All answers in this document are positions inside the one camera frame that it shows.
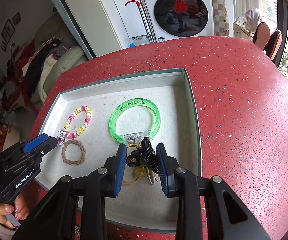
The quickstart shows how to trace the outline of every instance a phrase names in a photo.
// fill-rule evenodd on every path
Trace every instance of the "pink and yellow beaded bracelet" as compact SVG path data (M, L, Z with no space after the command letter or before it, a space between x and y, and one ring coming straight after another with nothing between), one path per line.
M71 121L74 119L75 116L77 116L80 112L82 111L85 111L86 112L86 118L85 118L85 121L84 121L84 124L81 125L80 128L77 129L76 132L73 132L73 133L70 133L68 131L68 127L69 127L69 124L71 123ZM76 138L77 136L79 136L80 134L82 134L87 125L90 123L90 120L91 120L91 110L88 106L80 106L79 108L77 108L68 118L67 118L67 122L65 123L64 125L64 128L63 128L63 131L65 132L65 135L67 138L70 138L70 139L74 139Z

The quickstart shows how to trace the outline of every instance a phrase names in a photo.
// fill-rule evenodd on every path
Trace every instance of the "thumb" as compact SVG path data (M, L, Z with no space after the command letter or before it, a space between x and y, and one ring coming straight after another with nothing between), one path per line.
M8 222L5 215L11 214L14 211L14 207L5 203L0 203L0 223L6 224Z

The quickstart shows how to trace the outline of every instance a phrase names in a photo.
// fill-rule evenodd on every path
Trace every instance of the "clothes drying pole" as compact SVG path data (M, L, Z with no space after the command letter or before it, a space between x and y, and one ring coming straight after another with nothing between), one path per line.
M149 42L150 43L155 43L156 41L155 41L154 35L153 35L154 31L151 29L151 26L148 23L148 21L149 21L148 15L146 14L146 11L145 11L145 8L143 6L142 0L140 0L140 1L130 0L127 3L125 3L125 6L127 6L131 2L134 2L137 5L137 8L138 8L138 10L140 12L140 15L141 15L141 18L142 18L142 21L143 21L143 24L144 24L144 28L145 28L145 31L146 31L147 38L148 38Z

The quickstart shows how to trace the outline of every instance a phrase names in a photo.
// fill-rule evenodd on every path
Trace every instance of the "washing machine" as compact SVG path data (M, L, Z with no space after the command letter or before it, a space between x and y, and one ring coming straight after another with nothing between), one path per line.
M213 36L212 0L144 0L157 42Z

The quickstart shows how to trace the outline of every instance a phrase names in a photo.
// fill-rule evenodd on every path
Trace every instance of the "white tray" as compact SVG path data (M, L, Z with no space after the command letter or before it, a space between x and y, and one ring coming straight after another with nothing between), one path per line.
M86 148L86 161L81 165L68 165L61 158L61 146L43 157L37 182L49 190L62 176L86 176L102 167L108 157L116 154L119 143L111 136L108 121L113 110L132 98L151 100L159 109L160 129L151 140L156 149L163 143L167 154L177 158L180 166L201 176L201 146L195 100L185 69L167 69L136 73L94 82L63 93L55 99L42 125L41 133L57 136L67 117L79 106L92 109L91 122L77 139ZM116 124L120 134L148 130L154 121L146 107L133 107L125 111ZM70 129L79 128L85 114L78 114ZM79 159L75 145L67 148L70 160ZM134 168L125 167L124 178L134 180ZM169 231L176 229L178 200L164 196L160 182L150 186L147 178L131 185L122 185L116 199L106 198L106 219L121 225L143 230Z

